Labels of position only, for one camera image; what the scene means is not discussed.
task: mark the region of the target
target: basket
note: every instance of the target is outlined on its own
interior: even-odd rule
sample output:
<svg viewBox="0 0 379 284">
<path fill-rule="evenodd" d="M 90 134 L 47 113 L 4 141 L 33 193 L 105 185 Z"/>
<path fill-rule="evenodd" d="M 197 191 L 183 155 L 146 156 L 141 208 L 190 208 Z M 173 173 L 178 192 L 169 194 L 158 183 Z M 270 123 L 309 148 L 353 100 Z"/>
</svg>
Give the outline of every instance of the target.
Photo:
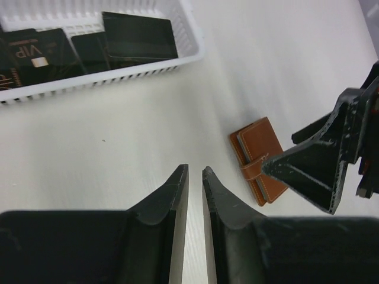
<svg viewBox="0 0 379 284">
<path fill-rule="evenodd" d="M 179 58 L 0 91 L 1 104 L 163 73 L 204 56 L 202 32 L 186 0 L 0 0 L 5 31 L 62 28 L 68 39 L 103 31 L 103 11 L 171 20 Z"/>
</svg>

